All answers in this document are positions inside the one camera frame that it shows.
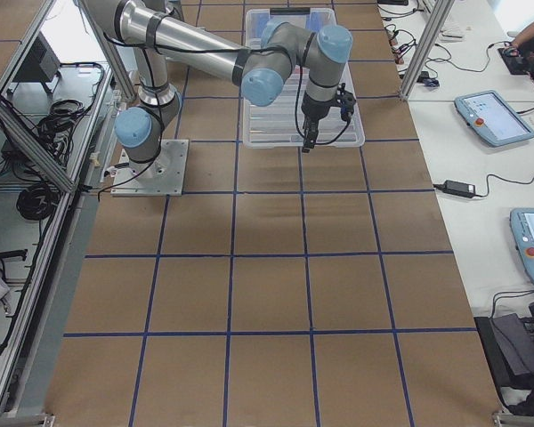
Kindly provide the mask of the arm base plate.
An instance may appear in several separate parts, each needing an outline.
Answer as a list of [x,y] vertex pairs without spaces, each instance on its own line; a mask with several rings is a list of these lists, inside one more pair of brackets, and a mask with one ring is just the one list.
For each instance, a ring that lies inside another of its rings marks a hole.
[[181,196],[190,142],[186,139],[161,141],[159,157],[138,178],[144,165],[131,163],[119,168],[110,193],[114,197]]

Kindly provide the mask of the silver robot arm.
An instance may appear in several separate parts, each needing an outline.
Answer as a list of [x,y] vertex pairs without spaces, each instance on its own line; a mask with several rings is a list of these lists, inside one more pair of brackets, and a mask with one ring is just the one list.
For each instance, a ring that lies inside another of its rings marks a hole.
[[309,81],[297,107],[303,122],[297,132],[303,151],[319,145],[319,124],[332,108],[349,124],[355,99],[341,82],[350,58],[352,34],[339,25],[318,31],[282,20],[270,20],[253,49],[194,27],[166,13],[162,1],[85,1],[93,24],[105,39],[131,48],[138,66],[140,103],[115,122],[119,142],[135,176],[157,174],[164,158],[162,136],[181,109],[171,85],[166,58],[226,80],[257,107],[271,105],[295,68],[306,68]]

